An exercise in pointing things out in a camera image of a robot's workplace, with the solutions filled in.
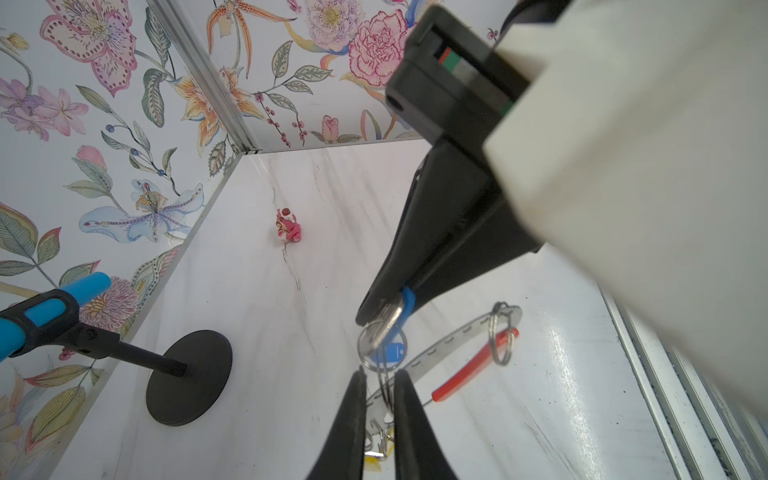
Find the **floral wall panel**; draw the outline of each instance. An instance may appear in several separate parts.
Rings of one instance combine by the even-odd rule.
[[[265,151],[418,137],[384,104],[405,39],[435,0],[186,0]],[[514,2],[445,0],[489,44]]]
[[[81,319],[125,335],[231,146],[141,0],[13,0],[0,13],[0,310],[101,271],[112,288]],[[51,468],[102,373],[55,346],[0,363],[0,479]]]

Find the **marble surface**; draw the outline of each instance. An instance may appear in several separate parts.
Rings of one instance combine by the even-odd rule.
[[[144,404],[149,372],[120,364],[52,478],[305,478],[358,365],[355,312],[428,149],[244,157],[134,339],[163,352],[197,329],[223,333],[234,361],[222,396],[195,422],[166,427]],[[277,238],[278,207],[296,214],[300,243]],[[549,246],[424,306],[404,330],[409,356],[496,300],[523,309],[512,362],[426,407],[457,476],[674,478],[598,288]],[[475,340],[417,382],[424,399],[479,350]],[[394,478],[393,467],[366,478]]]

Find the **black round base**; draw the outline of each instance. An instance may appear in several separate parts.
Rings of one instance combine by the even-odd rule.
[[[174,343],[165,356],[187,364],[175,377],[152,372],[147,385],[147,409],[158,422],[179,426],[203,415],[219,398],[232,369],[232,347],[213,330],[192,332]]]

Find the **orange lily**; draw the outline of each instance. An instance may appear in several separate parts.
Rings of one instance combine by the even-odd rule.
[[[245,38],[245,50],[248,55],[248,69],[245,70],[245,78],[248,78],[250,73],[250,33],[248,32],[248,25],[245,23],[243,12],[255,15],[256,17],[266,18],[272,22],[292,22],[295,18],[283,18],[277,15],[272,15],[266,10],[254,7],[251,4],[244,2],[243,0],[227,0],[223,4],[219,5],[213,13],[208,17],[208,53],[211,53],[214,49],[214,24],[219,23],[219,29],[221,36],[229,35],[232,22],[235,18],[237,23],[240,24],[240,28],[243,30],[243,37]]]
[[[237,73],[235,68],[222,68],[220,74],[224,84],[229,89],[237,107],[246,117],[255,117],[266,120],[264,114],[250,102],[252,94],[237,87]],[[181,120],[199,121],[197,133],[197,153],[202,155],[203,148],[213,140],[222,125],[219,116],[203,93],[202,88],[192,77],[182,77],[175,83],[171,83],[179,95],[187,101],[187,110]]]

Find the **pink toy figurine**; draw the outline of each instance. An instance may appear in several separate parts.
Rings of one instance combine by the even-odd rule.
[[[292,215],[287,208],[277,209],[277,236],[282,237],[286,234],[286,242],[301,241],[301,225],[296,222],[296,215]]]

